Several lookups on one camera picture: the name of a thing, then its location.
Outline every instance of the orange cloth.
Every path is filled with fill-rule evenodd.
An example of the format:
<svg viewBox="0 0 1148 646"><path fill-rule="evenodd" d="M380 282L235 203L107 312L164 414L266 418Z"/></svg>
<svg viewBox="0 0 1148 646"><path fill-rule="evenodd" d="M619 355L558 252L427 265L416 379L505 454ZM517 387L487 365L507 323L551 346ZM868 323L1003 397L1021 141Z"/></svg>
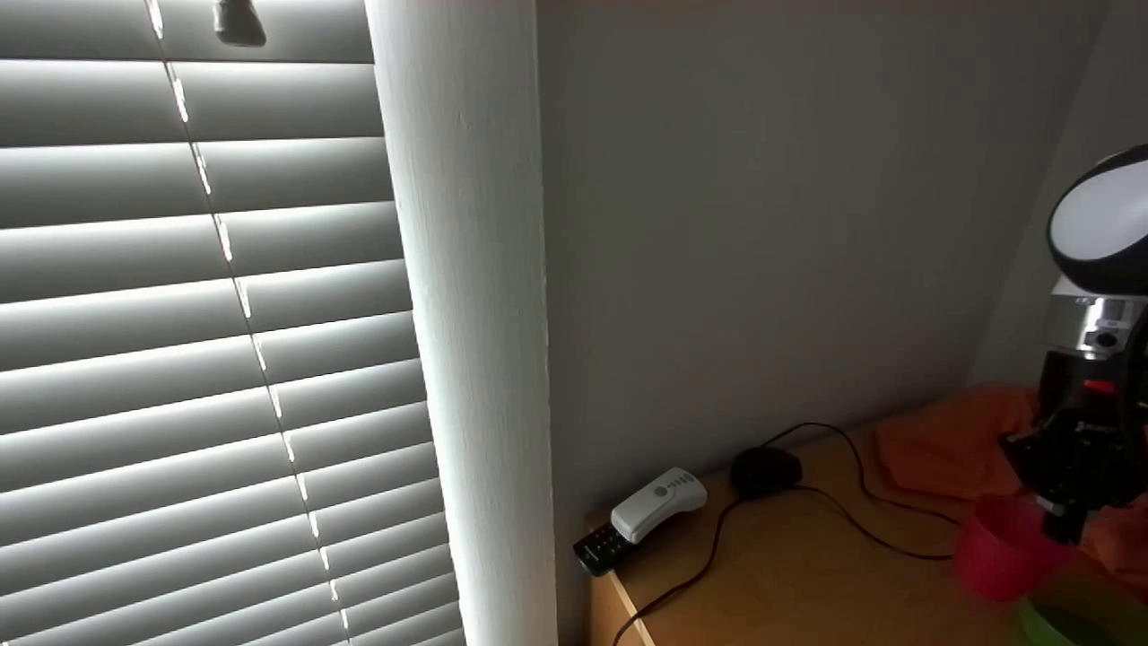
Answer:
<svg viewBox="0 0 1148 646"><path fill-rule="evenodd" d="M996 438L1029 429L1037 394L982 386L874 425L877 458L903 489L972 500L1008 496L1021 483ZM1102 509L1080 548L1148 600L1148 495L1127 509Z"/></svg>

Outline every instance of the wooden desk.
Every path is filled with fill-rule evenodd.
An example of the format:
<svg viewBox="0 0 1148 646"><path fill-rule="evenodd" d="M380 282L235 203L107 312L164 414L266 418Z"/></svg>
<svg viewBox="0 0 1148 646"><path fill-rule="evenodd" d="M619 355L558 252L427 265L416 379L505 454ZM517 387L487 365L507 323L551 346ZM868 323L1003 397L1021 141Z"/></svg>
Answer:
<svg viewBox="0 0 1148 646"><path fill-rule="evenodd" d="M885 485L868 434L852 434L879 496L963 520L962 501ZM957 529L870 503L845 442L796 451L804 483L832 495L866 528L916 552L952 553ZM591 645L610 646L636 607L705 562L718 513L734 495L726 473L703 478L709 503L646 539L616 573L591 586ZM599 515L591 521L604 522ZM952 562L908 559L870 543L814 493L748 503L726 520L709 574L626 633L625 646L1017 646L1016 615L967 593Z"/></svg>

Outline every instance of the remote control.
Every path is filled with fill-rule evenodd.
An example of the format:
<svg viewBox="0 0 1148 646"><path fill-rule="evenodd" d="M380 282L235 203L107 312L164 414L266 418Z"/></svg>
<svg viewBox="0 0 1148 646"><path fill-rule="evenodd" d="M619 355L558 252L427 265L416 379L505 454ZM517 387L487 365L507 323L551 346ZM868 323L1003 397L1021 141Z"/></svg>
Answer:
<svg viewBox="0 0 1148 646"><path fill-rule="evenodd" d="M704 506L706 498L706 488L675 467L614 507L610 522L575 543L574 553L587 571L602 576L614 569L662 521Z"/></svg>

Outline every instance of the green bowl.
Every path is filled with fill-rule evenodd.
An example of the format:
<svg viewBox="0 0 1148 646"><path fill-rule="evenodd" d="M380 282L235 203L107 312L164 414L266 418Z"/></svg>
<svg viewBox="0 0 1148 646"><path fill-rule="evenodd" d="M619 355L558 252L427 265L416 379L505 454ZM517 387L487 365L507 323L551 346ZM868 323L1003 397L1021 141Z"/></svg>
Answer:
<svg viewBox="0 0 1148 646"><path fill-rule="evenodd" d="M1032 646L1148 645L1148 606L1095 574L1057 576L1022 601L1018 614Z"/></svg>

